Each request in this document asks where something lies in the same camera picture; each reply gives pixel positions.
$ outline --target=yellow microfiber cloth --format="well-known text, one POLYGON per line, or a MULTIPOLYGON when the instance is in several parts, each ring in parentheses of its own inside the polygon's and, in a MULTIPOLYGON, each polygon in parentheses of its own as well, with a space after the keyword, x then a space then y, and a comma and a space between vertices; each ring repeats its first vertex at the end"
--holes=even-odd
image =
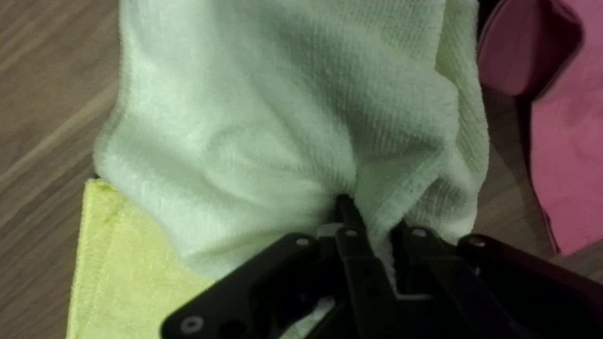
POLYGON ((145 212, 103 180, 86 183, 68 339, 158 338, 163 319, 211 284, 145 212))

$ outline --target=pink towel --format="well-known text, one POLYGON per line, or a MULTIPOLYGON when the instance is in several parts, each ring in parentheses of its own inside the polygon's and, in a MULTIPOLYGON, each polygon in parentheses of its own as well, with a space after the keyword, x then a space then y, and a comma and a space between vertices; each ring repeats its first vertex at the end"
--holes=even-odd
POLYGON ((602 239, 603 1, 502 1, 478 53, 484 85, 535 98, 531 175, 556 249, 602 239))

